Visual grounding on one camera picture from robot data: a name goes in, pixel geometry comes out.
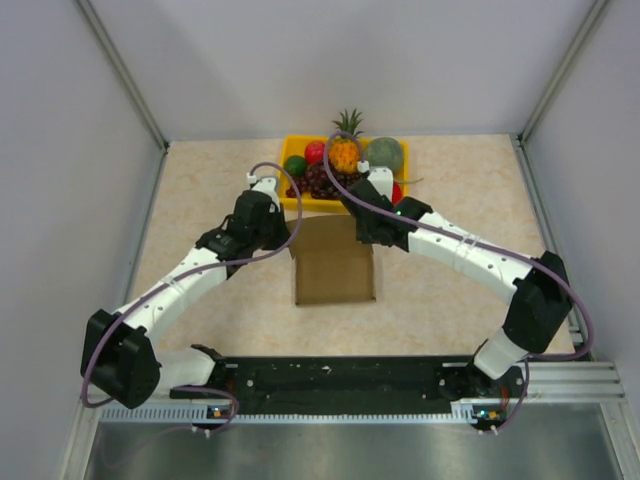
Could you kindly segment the brown cardboard box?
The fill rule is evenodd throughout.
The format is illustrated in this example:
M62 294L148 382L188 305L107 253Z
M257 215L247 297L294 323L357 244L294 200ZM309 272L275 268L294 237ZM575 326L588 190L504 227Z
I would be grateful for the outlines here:
M294 304L299 307L376 300L373 248L357 240L349 215L302 220L289 245L294 265Z

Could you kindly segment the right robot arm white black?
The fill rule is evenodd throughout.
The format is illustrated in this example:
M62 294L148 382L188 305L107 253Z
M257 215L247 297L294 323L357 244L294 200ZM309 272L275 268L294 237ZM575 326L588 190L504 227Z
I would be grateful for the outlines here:
M360 242L440 261L508 305L502 326L474 353L466 372L478 395L498 389L513 364L544 353L573 308L564 263L550 251L527 257L487 243L413 197L391 203L369 179L355 182L341 202L356 220Z

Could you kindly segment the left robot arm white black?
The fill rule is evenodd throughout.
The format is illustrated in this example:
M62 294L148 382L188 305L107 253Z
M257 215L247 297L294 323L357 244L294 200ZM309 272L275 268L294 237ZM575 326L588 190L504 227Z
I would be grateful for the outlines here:
M205 396L226 387L212 351L190 347L161 352L158 343L207 292L229 280L256 251L279 252L289 238L278 195L259 181L236 200L222 224L205 232L168 274L137 299L98 310L88 320L81 375L129 409L152 395L194 386Z

